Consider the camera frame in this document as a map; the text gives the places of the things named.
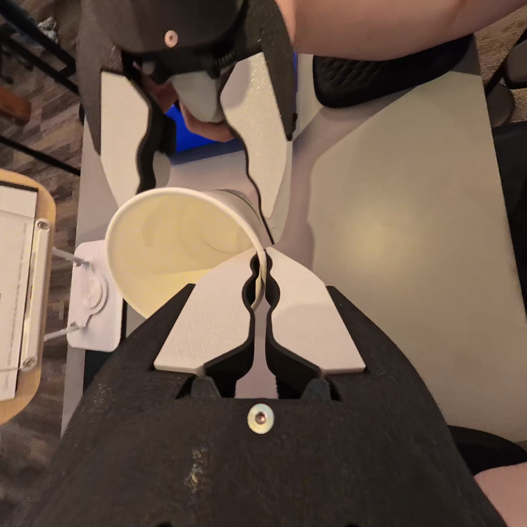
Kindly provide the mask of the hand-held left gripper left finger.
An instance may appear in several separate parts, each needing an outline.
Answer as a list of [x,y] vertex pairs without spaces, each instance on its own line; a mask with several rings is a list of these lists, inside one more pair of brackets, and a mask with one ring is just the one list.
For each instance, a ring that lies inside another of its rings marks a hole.
[[192,289],[153,365],[157,371],[210,377],[234,398],[254,361],[253,303],[260,264],[244,251],[203,276]]

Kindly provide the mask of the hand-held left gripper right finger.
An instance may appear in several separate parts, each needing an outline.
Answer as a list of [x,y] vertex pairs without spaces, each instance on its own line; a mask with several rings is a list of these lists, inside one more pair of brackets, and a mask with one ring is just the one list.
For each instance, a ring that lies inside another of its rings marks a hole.
[[316,379],[366,368],[325,283],[275,248],[267,248],[265,355],[279,399],[301,398]]

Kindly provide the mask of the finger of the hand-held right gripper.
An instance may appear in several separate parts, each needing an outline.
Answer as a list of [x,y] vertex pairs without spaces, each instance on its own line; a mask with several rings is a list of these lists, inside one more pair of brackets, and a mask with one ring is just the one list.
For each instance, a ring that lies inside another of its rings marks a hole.
[[288,217],[293,143],[286,136],[263,52],[236,63],[219,99],[228,126],[245,148],[247,175],[275,245]]
[[117,203],[166,185],[166,116],[132,80],[101,73],[100,158]]

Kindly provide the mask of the blue plastic bin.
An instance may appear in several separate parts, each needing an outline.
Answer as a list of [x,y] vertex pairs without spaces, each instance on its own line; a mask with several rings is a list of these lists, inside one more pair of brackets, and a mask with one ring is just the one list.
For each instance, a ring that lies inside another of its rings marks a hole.
[[[294,111],[295,115],[298,115],[297,107],[297,94],[298,94],[298,53],[293,52],[293,79],[295,81],[294,94],[295,103]],[[166,116],[169,117],[176,125],[176,136],[175,136],[175,151],[176,153],[188,152],[196,150],[198,148],[207,147],[212,144],[218,144],[219,141],[211,140],[202,135],[191,132],[185,124],[183,115],[181,113],[179,101],[174,103],[170,109],[168,109]]]

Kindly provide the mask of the white paper cup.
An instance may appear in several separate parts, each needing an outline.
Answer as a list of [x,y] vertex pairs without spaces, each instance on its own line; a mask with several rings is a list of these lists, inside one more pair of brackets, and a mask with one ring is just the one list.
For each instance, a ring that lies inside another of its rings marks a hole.
[[123,299],[147,319],[188,284],[247,250],[258,257],[256,308],[267,262],[262,222],[240,191],[167,187],[123,204],[105,235],[108,269]]

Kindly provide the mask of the person's left forearm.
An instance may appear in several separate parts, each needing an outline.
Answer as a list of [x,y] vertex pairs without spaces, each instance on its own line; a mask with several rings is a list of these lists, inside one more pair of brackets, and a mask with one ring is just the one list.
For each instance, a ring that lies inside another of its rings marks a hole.
[[526,526],[526,463],[480,472],[474,479],[507,526]]

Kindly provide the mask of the person's right forearm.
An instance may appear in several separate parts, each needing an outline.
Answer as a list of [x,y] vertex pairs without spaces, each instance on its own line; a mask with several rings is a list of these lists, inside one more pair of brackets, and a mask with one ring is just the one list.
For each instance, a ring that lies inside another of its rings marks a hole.
[[414,54],[473,34],[526,1],[276,1],[298,53],[358,61]]

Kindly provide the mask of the person's right hand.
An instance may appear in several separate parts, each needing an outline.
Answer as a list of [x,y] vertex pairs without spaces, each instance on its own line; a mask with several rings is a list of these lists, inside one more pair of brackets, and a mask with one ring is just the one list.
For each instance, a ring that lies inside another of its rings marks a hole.
[[221,143],[234,140],[234,135],[225,121],[202,122],[193,116],[182,102],[179,105],[185,125],[193,134]]

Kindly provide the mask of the wood-framed sign board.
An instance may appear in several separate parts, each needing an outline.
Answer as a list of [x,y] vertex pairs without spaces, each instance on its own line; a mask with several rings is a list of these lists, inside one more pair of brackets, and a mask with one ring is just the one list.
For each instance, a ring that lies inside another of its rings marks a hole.
[[1,425],[41,381],[55,221],[47,189],[1,169]]

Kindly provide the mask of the black metal furniture frame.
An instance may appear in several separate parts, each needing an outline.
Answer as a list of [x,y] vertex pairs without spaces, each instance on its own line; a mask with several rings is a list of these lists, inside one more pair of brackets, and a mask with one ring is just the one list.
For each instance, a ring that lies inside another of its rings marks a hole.
[[[56,23],[53,17],[51,17],[51,22],[49,22],[49,18],[44,22],[45,27],[36,23],[33,17],[15,1],[1,1],[1,81],[8,84],[13,83],[13,79],[6,76],[3,72],[3,58],[11,55],[18,59],[19,63],[28,71],[31,72],[36,68],[54,82],[78,96],[79,88],[70,80],[76,74],[76,60],[49,36],[50,32],[56,31]],[[44,51],[60,60],[64,67],[55,69],[33,51],[30,51],[22,41],[24,43],[28,42],[34,48],[41,46]],[[1,86],[1,118],[23,127],[30,121],[30,112],[31,105],[27,99],[13,94]],[[80,176],[80,169],[43,152],[17,143],[3,135],[1,135],[1,145],[28,155],[51,167]]]

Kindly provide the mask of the white square base plate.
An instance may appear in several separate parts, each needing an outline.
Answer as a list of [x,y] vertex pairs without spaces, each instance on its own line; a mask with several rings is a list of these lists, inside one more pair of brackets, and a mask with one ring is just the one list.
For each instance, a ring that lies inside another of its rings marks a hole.
[[44,283],[51,248],[51,225],[37,219],[30,258],[29,289],[23,318],[19,370],[36,367],[38,349],[46,341],[66,336],[69,346],[112,352],[121,340],[123,297],[111,278],[103,240],[84,242],[74,254],[55,247],[52,254],[73,264],[66,328],[44,334]]

